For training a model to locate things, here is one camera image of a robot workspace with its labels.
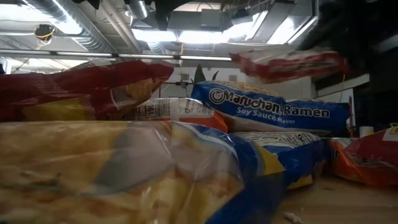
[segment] ventilation duct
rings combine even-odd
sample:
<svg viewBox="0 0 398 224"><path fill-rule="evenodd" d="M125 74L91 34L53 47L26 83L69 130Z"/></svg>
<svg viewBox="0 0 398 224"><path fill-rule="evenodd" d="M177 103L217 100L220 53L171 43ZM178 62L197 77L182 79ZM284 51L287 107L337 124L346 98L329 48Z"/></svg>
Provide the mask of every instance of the ventilation duct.
<svg viewBox="0 0 398 224"><path fill-rule="evenodd" d="M113 52L113 46L71 0L22 0L66 34L79 34L73 40L90 52Z"/></svg>
<svg viewBox="0 0 398 224"><path fill-rule="evenodd" d="M136 20L145 19L148 14L148 8L144 1L124 1L126 3L127 10L130 12L132 18Z"/></svg>

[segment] maruchan logo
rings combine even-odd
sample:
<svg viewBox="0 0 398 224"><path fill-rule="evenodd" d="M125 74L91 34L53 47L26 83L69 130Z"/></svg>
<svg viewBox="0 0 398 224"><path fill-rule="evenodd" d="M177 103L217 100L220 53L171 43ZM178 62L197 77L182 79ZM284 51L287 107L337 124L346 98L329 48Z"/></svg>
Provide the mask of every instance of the maruchan logo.
<svg viewBox="0 0 398 224"><path fill-rule="evenodd" d="M224 90L219 88L212 89L209 93L209 99L211 102L217 105L224 103L225 101Z"/></svg>
<svg viewBox="0 0 398 224"><path fill-rule="evenodd" d="M298 108L288 104L278 104L272 101L264 100L263 98L252 99L245 95L238 95L233 91L222 90L214 88L209 92L209 99L212 103L220 105L225 101L243 106L245 108L252 108L255 110L262 110L279 115L293 115L293 116L311 116L316 118L329 118L329 110Z"/></svg>

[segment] ramen package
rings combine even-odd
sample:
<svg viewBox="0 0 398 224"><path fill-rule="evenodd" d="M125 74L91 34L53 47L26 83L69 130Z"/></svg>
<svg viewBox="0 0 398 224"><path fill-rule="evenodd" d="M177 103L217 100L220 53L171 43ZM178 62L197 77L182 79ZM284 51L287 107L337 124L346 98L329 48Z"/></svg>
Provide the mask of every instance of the ramen package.
<svg viewBox="0 0 398 224"><path fill-rule="evenodd" d="M257 77L262 83L279 83L306 76L329 75L345 69L344 59L324 48L294 50L288 45L270 46L231 54L242 72Z"/></svg>
<svg viewBox="0 0 398 224"><path fill-rule="evenodd" d="M0 121L120 119L148 100L173 68L129 61L50 75L0 76Z"/></svg>
<svg viewBox="0 0 398 224"><path fill-rule="evenodd" d="M340 132L349 115L338 103L286 101L262 88L239 82L197 83L192 98L219 112L231 132L305 131L326 135Z"/></svg>
<svg viewBox="0 0 398 224"><path fill-rule="evenodd" d="M197 124L1 123L0 221L219 224L261 213L267 223L283 171L271 153Z"/></svg>
<svg viewBox="0 0 398 224"><path fill-rule="evenodd" d="M284 179L288 189L313 183L329 157L326 140L303 132L234 133L272 153L285 168Z"/></svg>
<svg viewBox="0 0 398 224"><path fill-rule="evenodd" d="M397 136L394 127L360 139L330 139L332 173L376 187L398 185Z"/></svg>
<svg viewBox="0 0 398 224"><path fill-rule="evenodd" d="M183 121L203 124L227 132L222 117L213 109L200 101L190 98L158 98L139 105L123 116L123 120L131 121Z"/></svg>

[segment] orange package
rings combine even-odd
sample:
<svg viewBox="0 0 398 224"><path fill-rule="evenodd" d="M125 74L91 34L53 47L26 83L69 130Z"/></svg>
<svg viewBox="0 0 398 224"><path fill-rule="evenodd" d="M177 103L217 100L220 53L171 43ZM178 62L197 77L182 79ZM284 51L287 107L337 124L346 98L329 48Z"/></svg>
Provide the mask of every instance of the orange package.
<svg viewBox="0 0 398 224"><path fill-rule="evenodd" d="M365 138L370 140L373 137L366 136ZM383 142L377 143L380 147L371 147L364 144L363 140L364 138L334 138L329 140L333 152L331 158L332 173L346 180L375 187L398 185L398 167L374 157L359 156L357 153L363 148L379 151L382 149Z"/></svg>
<svg viewBox="0 0 398 224"><path fill-rule="evenodd" d="M224 119L213 109L191 98L151 99L123 116L130 121L182 121L202 124L227 132Z"/></svg>

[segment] nutrition label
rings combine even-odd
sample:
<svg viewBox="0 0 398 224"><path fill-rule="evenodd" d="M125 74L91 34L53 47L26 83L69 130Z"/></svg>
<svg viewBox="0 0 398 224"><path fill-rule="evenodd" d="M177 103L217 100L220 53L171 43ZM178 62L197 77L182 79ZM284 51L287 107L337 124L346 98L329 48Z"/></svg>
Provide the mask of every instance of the nutrition label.
<svg viewBox="0 0 398 224"><path fill-rule="evenodd" d="M199 101L189 98L160 98L152 99L141 104L125 116L127 119L171 119L180 118L210 118L214 114L212 109L203 106Z"/></svg>
<svg viewBox="0 0 398 224"><path fill-rule="evenodd" d="M287 146L291 148L303 146L314 141L320 140L320 137L302 132L292 133L237 133L242 138L250 139L260 146Z"/></svg>

